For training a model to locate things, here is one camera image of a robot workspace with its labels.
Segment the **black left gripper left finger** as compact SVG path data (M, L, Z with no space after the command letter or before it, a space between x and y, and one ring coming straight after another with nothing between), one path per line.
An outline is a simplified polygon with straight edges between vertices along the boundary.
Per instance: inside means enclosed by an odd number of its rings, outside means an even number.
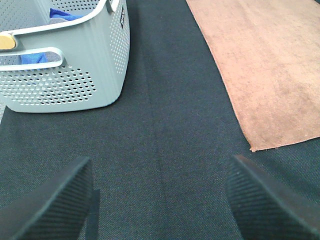
M99 235L100 190L92 161L78 157L52 179L0 211L2 240L76 240Z

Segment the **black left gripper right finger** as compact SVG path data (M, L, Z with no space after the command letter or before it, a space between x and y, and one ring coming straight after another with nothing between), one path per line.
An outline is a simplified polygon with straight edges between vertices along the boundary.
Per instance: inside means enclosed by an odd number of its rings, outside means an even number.
M242 155L230 160L226 196L245 240L318 240L320 206Z

